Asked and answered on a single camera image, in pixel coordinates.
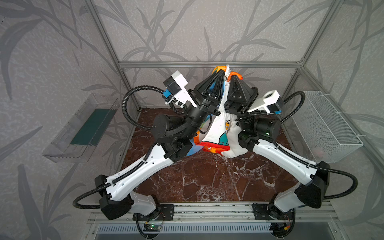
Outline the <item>colourful rainbow kids jacket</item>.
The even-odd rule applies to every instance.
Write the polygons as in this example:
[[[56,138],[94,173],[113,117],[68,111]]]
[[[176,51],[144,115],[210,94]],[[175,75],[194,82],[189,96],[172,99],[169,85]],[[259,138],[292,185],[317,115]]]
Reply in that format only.
[[[221,114],[218,117],[214,116],[212,118],[208,116],[204,120],[202,124],[203,130],[197,132],[197,136],[191,140],[193,146],[187,153],[188,156],[203,150],[232,159],[248,152],[238,142],[238,134],[241,132],[241,128],[237,126],[237,116],[226,113],[224,108],[231,84],[230,77],[237,76],[242,79],[242,76],[231,71],[228,65],[216,67],[213,73],[220,70],[225,71],[223,94],[219,105]]]

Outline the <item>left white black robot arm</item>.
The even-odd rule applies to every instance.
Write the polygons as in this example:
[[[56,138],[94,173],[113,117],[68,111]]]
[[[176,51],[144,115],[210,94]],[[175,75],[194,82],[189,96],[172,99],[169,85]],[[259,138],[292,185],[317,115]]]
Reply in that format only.
[[[100,209],[107,219],[114,220],[128,212],[143,216],[160,213],[160,204],[155,197],[137,194],[134,189],[158,171],[186,157],[206,118],[220,115],[219,105],[224,95],[227,71],[227,67],[215,68],[192,90],[186,90],[186,79],[176,71],[164,81],[165,90],[138,86],[125,95],[124,102],[127,102],[138,91],[161,93],[175,115],[159,114],[152,127],[148,127],[135,122],[127,110],[123,111],[131,124],[151,131],[155,142],[143,157],[125,169],[109,177],[101,175],[96,178],[98,192],[102,196]]]

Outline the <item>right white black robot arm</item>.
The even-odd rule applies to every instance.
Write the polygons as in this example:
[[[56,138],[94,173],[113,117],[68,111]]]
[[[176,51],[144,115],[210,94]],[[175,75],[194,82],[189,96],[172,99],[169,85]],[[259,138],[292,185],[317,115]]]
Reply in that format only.
[[[267,158],[298,180],[298,184],[271,200],[268,212],[286,213],[302,206],[320,208],[329,185],[329,164],[316,164],[276,142],[281,124],[301,108],[305,94],[296,92],[283,100],[273,90],[259,97],[258,89],[247,85],[242,76],[232,74],[228,79],[224,109],[237,118],[240,147]]]

